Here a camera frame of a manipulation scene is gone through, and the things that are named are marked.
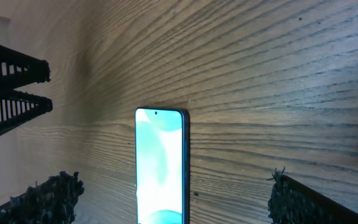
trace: wooden table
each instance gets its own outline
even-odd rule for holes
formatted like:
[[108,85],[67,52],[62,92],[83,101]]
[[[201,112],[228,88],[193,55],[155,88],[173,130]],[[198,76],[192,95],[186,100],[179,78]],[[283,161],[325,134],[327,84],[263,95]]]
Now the wooden table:
[[76,223],[136,222],[142,105],[190,112],[192,223],[268,223],[283,166],[358,212],[358,1],[22,0],[9,34],[52,70],[19,182],[78,170]]

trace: black frayed object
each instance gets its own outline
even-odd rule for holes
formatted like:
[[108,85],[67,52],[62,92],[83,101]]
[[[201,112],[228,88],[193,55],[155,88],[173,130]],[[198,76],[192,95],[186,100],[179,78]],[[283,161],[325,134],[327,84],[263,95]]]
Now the black frayed object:
[[78,172],[61,171],[40,186],[0,206],[0,224],[67,224],[75,220],[74,206],[84,193]]
[[358,214],[275,170],[268,201],[273,224],[358,223]]

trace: phone screen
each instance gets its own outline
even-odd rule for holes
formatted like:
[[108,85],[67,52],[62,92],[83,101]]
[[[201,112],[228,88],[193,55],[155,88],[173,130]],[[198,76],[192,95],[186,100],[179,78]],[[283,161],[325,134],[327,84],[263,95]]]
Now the phone screen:
[[135,112],[138,223],[182,223],[183,119],[179,111]]

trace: lit phone screen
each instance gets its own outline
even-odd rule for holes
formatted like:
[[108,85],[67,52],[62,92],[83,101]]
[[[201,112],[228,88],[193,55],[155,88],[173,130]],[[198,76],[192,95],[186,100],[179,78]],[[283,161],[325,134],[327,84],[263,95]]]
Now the lit phone screen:
[[135,112],[138,223],[182,222],[182,119],[177,111]]

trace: brown wooden tabletop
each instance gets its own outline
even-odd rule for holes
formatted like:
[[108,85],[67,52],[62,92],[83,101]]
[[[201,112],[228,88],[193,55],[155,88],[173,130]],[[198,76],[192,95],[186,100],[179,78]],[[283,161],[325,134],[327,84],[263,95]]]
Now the brown wooden tabletop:
[[11,47],[54,109],[19,183],[79,171],[75,223],[135,223],[134,110],[186,108],[192,223],[268,223],[274,168],[358,212],[358,0],[22,0]]

